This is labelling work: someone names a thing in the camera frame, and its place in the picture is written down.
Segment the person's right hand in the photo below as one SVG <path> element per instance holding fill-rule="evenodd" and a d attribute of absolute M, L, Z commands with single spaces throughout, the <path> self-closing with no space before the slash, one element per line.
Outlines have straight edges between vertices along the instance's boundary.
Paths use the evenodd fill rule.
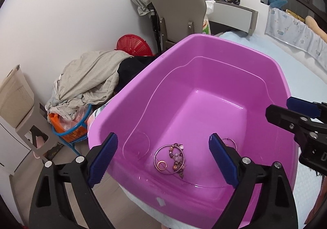
<path fill-rule="evenodd" d="M 323 198 L 317 198 L 317 201 L 313 207 L 313 209 L 309 212 L 309 215 L 307 216 L 307 219 L 305 220 L 304 224 L 308 224 L 315 216 L 317 211 L 320 209 L 320 206 L 323 203 Z"/>

